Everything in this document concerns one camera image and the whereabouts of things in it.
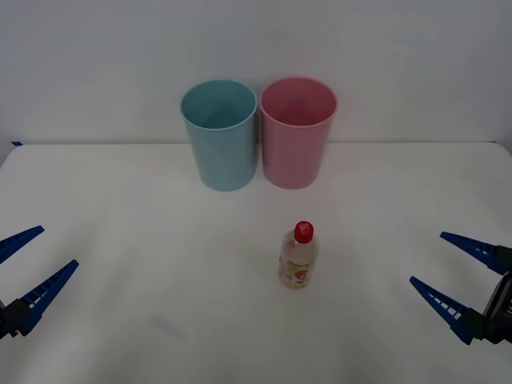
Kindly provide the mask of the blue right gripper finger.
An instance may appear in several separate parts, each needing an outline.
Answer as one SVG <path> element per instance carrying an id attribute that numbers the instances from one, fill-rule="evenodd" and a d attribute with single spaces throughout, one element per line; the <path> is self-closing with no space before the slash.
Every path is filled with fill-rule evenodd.
<path id="1" fill-rule="evenodd" d="M 479 260 L 497 274 L 504 275 L 511 271 L 511 248 L 509 247 L 495 246 L 449 232 L 441 232 L 440 238 Z"/>
<path id="2" fill-rule="evenodd" d="M 482 314 L 444 295 L 416 277 L 411 277 L 410 283 L 462 342 L 469 345 L 474 339 L 484 339 L 485 318 Z"/>

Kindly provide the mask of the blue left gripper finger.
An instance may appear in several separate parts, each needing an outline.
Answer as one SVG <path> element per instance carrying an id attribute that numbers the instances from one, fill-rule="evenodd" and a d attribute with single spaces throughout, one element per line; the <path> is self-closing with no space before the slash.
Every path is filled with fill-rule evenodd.
<path id="1" fill-rule="evenodd" d="M 23 248 L 28 242 L 44 232 L 42 226 L 36 226 L 12 235 L 0 241 L 0 263 L 10 258 L 13 254 Z"/>
<path id="2" fill-rule="evenodd" d="M 5 306 L 4 335 L 9 334 L 13 338 L 17 334 L 27 336 L 78 266 L 78 261 L 72 260 L 27 294 Z"/>

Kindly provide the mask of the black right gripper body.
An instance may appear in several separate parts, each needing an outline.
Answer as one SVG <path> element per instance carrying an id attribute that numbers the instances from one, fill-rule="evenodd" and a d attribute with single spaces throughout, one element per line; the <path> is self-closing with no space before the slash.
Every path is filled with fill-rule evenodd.
<path id="1" fill-rule="evenodd" d="M 485 338 L 493 344 L 511 342 L 511 272 L 507 271 L 494 288 L 484 310 Z"/>

